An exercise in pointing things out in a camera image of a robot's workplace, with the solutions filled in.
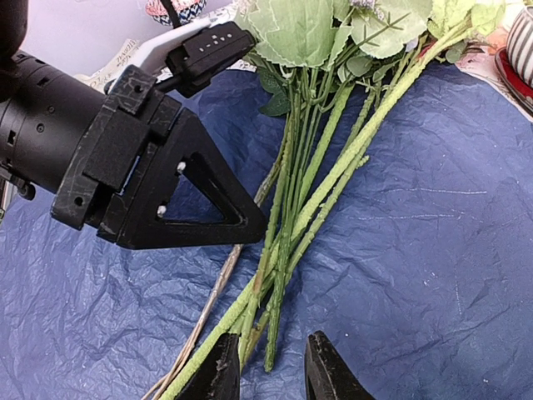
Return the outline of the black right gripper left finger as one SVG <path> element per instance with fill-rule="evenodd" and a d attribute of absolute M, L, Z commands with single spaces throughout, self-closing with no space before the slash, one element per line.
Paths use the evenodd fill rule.
<path fill-rule="evenodd" d="M 239 400 L 241 369 L 239 336 L 223 333 L 177 400 Z"/>

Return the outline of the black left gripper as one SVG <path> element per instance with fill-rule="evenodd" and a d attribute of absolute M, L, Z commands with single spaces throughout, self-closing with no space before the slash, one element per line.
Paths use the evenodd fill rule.
<path fill-rule="evenodd" d="M 265 215 L 196 114 L 137 67 L 104 95 L 20 52 L 27 9 L 1 4 L 1 175 L 23 198 L 44 188 L 55 219 L 131 250 L 262 239 Z"/>

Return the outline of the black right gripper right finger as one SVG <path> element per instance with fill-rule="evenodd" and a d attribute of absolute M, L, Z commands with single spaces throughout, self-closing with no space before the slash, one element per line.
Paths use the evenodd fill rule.
<path fill-rule="evenodd" d="M 374 400 L 323 331 L 308 336 L 305 351 L 306 398 Z"/>

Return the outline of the cream printed ribbon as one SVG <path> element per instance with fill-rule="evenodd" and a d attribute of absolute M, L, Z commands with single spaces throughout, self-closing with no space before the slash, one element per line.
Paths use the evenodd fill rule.
<path fill-rule="evenodd" d="M 93 88 L 100 93 L 104 93 L 106 85 L 120 76 L 139 46 L 139 40 L 127 39 L 119 51 L 104 67 L 100 68 L 92 75 L 76 74 L 73 77 L 90 88 Z"/>

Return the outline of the artificial flower bouquet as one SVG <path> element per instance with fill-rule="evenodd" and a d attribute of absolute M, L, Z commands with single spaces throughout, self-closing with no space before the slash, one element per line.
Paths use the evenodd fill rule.
<path fill-rule="evenodd" d="M 239 1 L 235 20 L 257 44 L 248 61 L 270 94 L 262 112 L 286 119 L 281 146 L 256 200 L 272 196 L 257 271 L 204 342 L 212 307 L 241 247 L 225 261 L 207 304 L 171 370 L 148 392 L 182 389 L 215 341 L 238 338 L 243 367 L 266 340 L 274 367 L 286 287 L 386 115 L 433 60 L 456 62 L 504 16 L 502 1 Z"/>

